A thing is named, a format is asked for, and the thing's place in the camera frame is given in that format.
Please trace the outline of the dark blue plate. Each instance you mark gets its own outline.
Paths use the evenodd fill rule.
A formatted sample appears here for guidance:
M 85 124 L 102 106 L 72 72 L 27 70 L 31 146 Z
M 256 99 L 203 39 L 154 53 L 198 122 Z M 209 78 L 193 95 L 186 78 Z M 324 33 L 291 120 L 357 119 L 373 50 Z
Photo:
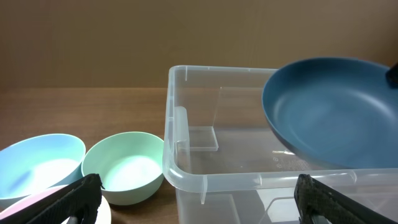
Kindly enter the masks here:
M 397 83 L 389 67 L 353 58 L 309 58 L 278 69 L 262 92 L 278 140 L 332 169 L 397 167 Z

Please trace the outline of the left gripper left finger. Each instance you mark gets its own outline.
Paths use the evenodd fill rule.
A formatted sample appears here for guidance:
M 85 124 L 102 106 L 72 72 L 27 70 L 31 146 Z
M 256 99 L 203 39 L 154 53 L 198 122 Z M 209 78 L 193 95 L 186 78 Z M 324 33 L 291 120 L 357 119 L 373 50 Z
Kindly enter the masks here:
M 18 212 L 1 219 L 3 224 L 95 224 L 102 201 L 102 182 L 89 174 Z

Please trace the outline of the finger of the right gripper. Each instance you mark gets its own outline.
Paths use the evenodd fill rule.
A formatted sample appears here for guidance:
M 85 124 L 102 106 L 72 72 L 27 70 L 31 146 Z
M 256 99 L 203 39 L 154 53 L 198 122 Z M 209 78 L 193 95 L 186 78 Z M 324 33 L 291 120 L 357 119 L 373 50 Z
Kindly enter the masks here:
M 391 88 L 398 87 L 398 63 L 386 72 L 386 80 Z

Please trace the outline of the mint green bowl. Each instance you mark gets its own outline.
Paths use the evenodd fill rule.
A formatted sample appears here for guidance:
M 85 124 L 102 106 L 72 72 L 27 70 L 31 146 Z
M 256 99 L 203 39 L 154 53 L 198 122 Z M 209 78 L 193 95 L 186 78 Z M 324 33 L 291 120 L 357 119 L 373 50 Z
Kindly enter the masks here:
M 102 194 L 113 205 L 133 205 L 151 197 L 161 186 L 164 140 L 131 131 L 97 142 L 81 163 L 82 175 L 98 174 Z

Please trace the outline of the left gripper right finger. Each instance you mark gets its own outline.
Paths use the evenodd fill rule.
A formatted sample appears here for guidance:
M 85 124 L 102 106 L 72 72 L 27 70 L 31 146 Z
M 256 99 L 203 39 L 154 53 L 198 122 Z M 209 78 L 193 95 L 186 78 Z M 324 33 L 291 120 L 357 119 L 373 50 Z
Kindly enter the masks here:
M 397 224 L 308 174 L 298 176 L 294 199 L 300 224 Z

